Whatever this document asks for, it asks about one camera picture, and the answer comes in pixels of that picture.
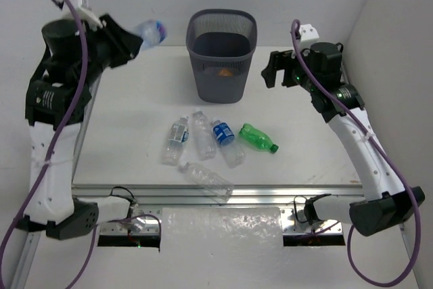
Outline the small blue cap bottle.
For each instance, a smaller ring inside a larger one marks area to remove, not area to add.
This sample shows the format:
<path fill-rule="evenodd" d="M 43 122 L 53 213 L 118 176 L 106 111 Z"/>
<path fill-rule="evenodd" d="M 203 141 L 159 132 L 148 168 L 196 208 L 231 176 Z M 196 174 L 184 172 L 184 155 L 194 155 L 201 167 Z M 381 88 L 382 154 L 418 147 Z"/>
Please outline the small blue cap bottle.
<path fill-rule="evenodd" d="M 166 38 L 166 27 L 159 20 L 147 20 L 133 28 L 133 33 L 143 40 L 141 51 L 158 46 Z"/>

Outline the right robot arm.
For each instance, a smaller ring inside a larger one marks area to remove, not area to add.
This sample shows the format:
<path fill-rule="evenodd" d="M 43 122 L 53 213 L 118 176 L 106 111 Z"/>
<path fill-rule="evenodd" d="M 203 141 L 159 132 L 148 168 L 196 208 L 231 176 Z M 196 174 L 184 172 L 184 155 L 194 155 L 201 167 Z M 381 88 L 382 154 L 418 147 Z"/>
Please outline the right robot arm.
<path fill-rule="evenodd" d="M 367 111 L 357 89 L 342 81 L 341 43 L 318 42 L 301 51 L 313 76 L 351 112 L 349 116 L 310 80 L 294 51 L 273 51 L 261 72 L 268 88 L 275 86 L 276 73 L 284 71 L 283 85 L 301 86 L 309 92 L 313 107 L 338 136 L 363 187 L 364 198 L 352 202 L 332 194 L 309 198 L 304 215 L 310 225 L 328 219 L 354 225 L 363 236 L 371 236 L 405 222 L 413 215 L 413 206 L 401 180 L 378 153 Z"/>

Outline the orange juice bottle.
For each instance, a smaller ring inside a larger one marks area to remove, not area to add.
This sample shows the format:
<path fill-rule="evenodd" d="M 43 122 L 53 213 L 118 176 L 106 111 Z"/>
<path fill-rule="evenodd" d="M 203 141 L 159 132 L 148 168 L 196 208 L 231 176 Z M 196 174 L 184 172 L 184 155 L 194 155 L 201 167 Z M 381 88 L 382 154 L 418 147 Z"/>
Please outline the orange juice bottle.
<path fill-rule="evenodd" d="M 217 72 L 217 75 L 218 75 L 218 76 L 223 76 L 223 77 L 231 77 L 231 76 L 234 76 L 233 72 L 230 71 L 230 70 L 228 70 L 228 69 L 226 69 L 226 68 L 219 70 L 219 71 Z"/>

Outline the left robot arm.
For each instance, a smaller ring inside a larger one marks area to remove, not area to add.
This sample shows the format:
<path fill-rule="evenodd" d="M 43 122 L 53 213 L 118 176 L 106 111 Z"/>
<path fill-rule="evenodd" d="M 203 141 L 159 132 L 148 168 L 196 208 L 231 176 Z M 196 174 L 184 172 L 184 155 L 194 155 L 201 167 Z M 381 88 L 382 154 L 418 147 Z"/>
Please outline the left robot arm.
<path fill-rule="evenodd" d="M 76 144 L 91 87 L 106 68 L 134 59 L 143 42 L 111 16 L 103 15 L 101 21 L 97 28 L 63 18 L 42 27 L 45 52 L 30 79 L 25 103 L 32 198 L 18 215 L 18 229 L 67 240 L 132 215 L 132 196 L 110 194 L 91 200 L 72 194 Z"/>

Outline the green plastic bottle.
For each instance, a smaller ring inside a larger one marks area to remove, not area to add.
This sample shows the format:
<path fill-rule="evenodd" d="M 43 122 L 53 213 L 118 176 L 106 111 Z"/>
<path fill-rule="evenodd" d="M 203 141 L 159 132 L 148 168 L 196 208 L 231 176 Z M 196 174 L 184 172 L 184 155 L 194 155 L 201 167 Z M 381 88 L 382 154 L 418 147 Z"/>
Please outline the green plastic bottle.
<path fill-rule="evenodd" d="M 259 151 L 270 152 L 274 154 L 279 149 L 279 146 L 275 144 L 266 133 L 253 127 L 249 123 L 243 124 L 239 131 L 239 136 L 246 143 Z"/>

